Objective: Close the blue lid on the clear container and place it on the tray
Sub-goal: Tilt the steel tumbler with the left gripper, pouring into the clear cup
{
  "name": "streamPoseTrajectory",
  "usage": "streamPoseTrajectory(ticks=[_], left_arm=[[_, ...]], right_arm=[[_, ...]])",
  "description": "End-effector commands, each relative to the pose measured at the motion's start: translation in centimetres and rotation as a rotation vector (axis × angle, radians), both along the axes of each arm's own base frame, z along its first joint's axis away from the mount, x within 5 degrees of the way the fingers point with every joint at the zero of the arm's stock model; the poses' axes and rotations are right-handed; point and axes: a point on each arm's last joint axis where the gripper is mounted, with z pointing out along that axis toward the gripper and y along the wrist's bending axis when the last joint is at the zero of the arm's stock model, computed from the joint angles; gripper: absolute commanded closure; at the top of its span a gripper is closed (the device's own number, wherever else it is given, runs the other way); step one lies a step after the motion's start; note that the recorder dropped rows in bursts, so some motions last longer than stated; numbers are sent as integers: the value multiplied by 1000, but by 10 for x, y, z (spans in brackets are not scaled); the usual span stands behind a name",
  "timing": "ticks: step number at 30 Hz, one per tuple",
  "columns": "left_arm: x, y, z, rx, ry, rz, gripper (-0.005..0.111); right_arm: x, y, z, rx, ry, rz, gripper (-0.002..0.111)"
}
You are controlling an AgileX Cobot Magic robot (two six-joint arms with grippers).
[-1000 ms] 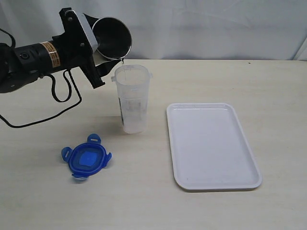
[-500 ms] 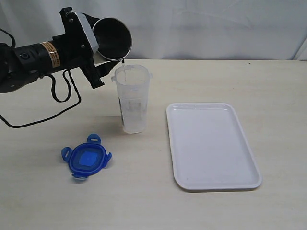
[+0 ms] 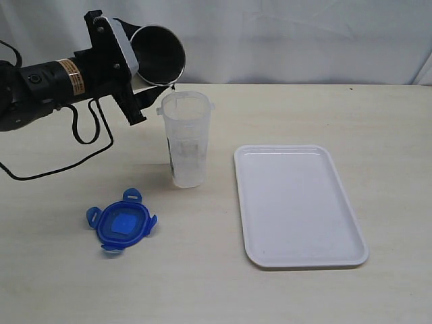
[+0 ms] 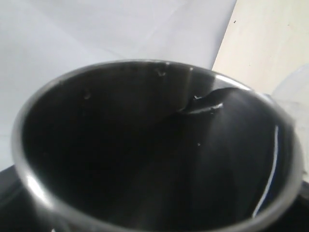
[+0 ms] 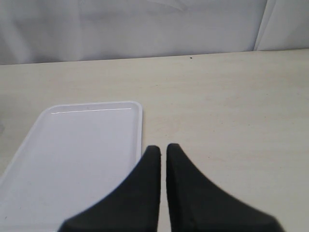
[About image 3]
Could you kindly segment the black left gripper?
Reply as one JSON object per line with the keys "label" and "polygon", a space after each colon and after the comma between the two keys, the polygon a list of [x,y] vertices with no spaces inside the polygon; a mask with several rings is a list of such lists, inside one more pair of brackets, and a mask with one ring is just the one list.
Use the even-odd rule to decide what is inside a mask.
{"label": "black left gripper", "polygon": [[[74,52],[84,77],[86,99],[112,96],[128,123],[133,126],[146,120],[141,110],[154,104],[162,93],[161,86],[145,88],[133,93],[132,78],[119,45],[101,10],[91,10],[84,15],[91,48]],[[127,36],[132,36],[140,26],[117,20]]]}

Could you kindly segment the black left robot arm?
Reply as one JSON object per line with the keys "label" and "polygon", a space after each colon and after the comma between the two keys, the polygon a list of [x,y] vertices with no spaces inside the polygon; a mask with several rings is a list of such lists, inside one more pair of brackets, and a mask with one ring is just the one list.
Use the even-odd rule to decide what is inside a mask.
{"label": "black left robot arm", "polygon": [[91,48],[73,57],[22,67],[1,62],[1,131],[22,128],[54,110],[106,96],[114,98],[129,124],[146,120],[150,107],[165,90],[150,85],[134,93],[138,61],[119,20],[100,10],[84,16]]}

